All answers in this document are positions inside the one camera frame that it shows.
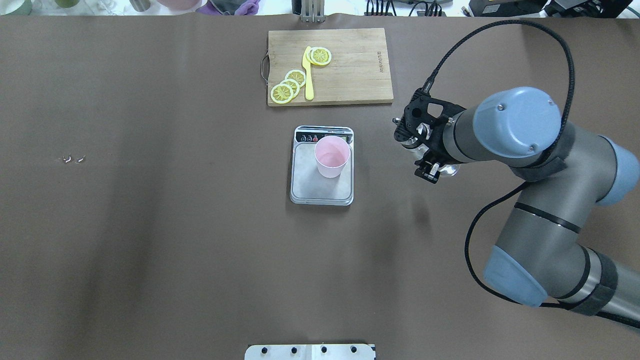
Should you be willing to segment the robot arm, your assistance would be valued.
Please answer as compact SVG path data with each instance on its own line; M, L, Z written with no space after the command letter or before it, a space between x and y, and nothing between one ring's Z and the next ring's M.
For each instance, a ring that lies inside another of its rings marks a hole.
M498 161L523 183L480 286L511 303L639 327L639 273L578 243L592 209L620 202L639 162L606 136L569 122L550 95L519 87L466 109L417 89L394 139L416 153L416 176L436 183L461 164Z

